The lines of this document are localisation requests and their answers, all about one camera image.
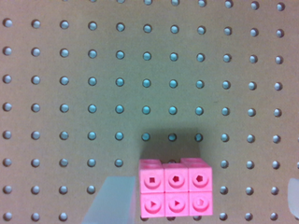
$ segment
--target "interlocking cube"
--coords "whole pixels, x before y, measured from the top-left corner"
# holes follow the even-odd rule
[[[212,216],[213,193],[189,192],[189,216]]]
[[[188,168],[183,163],[165,163],[165,192],[188,192]]]
[[[200,158],[140,160],[141,217],[213,215],[212,168]]]
[[[197,158],[182,158],[180,161],[188,167],[189,191],[212,191],[212,167]]]
[[[189,193],[166,193],[165,215],[167,217],[187,217],[189,215]]]
[[[165,217],[164,193],[140,194],[141,217]]]
[[[141,193],[164,193],[164,168],[159,160],[139,161]]]

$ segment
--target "pink cube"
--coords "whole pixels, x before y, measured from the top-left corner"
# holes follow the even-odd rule
[[[165,215],[167,217],[187,217],[189,215],[189,193],[166,193]]]
[[[189,192],[189,216],[212,216],[213,193]]]
[[[159,160],[139,160],[141,193],[164,193],[164,168]]]
[[[165,163],[165,192],[188,192],[188,168],[183,163]]]
[[[207,164],[201,158],[180,158],[180,163],[203,163],[203,164]]]
[[[165,217],[164,193],[140,194],[141,217]]]
[[[197,158],[180,159],[188,167],[189,191],[212,191],[212,167]]]

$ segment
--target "cube face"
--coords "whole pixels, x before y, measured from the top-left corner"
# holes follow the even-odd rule
[[[139,184],[141,193],[164,192],[164,168],[158,160],[139,161]]]
[[[140,194],[141,217],[165,217],[164,193]]]
[[[189,215],[189,193],[166,193],[165,215],[167,217],[187,217]]]
[[[180,159],[188,167],[189,191],[212,191],[212,168],[200,158]]]
[[[188,192],[188,168],[182,163],[166,163],[164,168],[165,192]]]
[[[189,192],[189,216],[212,216],[213,193]]]

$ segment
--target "pink cube stack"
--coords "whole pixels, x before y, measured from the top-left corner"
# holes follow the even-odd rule
[[[200,158],[139,161],[141,217],[212,216],[212,168]]]

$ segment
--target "white pegboard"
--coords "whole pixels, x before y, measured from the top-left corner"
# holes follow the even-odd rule
[[[259,1],[256,10],[251,1],[234,1],[231,8],[217,0],[206,0],[204,7],[187,0],[178,6],[170,0],[153,0],[149,6],[141,0],[2,1],[0,73],[11,81],[0,83],[0,127],[11,138],[0,139],[0,154],[12,163],[0,167],[1,187],[11,186],[9,194],[0,194],[0,213],[12,214],[9,223],[33,222],[33,213],[39,214],[38,223],[59,223],[61,213],[67,213],[65,223],[80,223],[106,177],[137,176],[140,158],[202,157],[213,167],[214,216],[200,222],[222,223],[225,213],[225,223],[247,223],[245,215],[251,213],[250,223],[272,223],[270,216],[277,213],[276,223],[297,223],[289,212],[287,186],[299,161],[299,3],[281,2],[279,11],[277,0]],[[144,32],[147,24],[150,33]],[[204,34],[198,34],[199,27]],[[61,56],[62,49],[68,50],[67,57]],[[148,61],[145,52],[151,55]],[[178,55],[175,62],[171,53]],[[197,61],[200,53],[202,62]],[[226,63],[224,55],[231,61]],[[61,84],[62,77],[68,78],[67,85]],[[148,88],[142,85],[145,79]],[[171,88],[171,80],[178,86]],[[199,80],[202,89],[196,88]],[[224,81],[230,84],[227,90]],[[96,106],[94,113],[90,105]],[[123,113],[116,112],[117,105]],[[142,113],[145,105],[148,115]],[[175,115],[169,114],[171,106]],[[197,107],[203,108],[200,116]],[[225,107],[227,116],[221,113]],[[276,109],[281,116],[275,116]],[[37,140],[33,132],[39,132]],[[68,133],[66,140],[61,132]],[[116,133],[123,139],[116,140]],[[142,140],[143,133],[150,134],[149,141]],[[171,133],[177,135],[174,142],[168,140]],[[194,140],[198,133],[200,142]],[[227,142],[221,141],[225,133]],[[280,141],[274,143],[276,135]],[[32,166],[34,159],[39,166]],[[66,167],[61,159],[68,160]],[[94,167],[88,166],[89,159],[96,161]],[[123,160],[121,168],[114,165],[116,159]],[[228,161],[227,168],[221,168],[222,161]],[[247,168],[248,161],[253,169]],[[278,169],[273,161],[279,162]],[[39,186],[37,195],[33,186]],[[66,194],[60,193],[61,186],[67,187]],[[95,187],[94,194],[87,192],[89,186]],[[227,194],[220,193],[221,187]],[[278,194],[271,193],[273,187]],[[143,223],[139,216],[137,209],[136,223]],[[177,217],[174,223],[196,222]]]

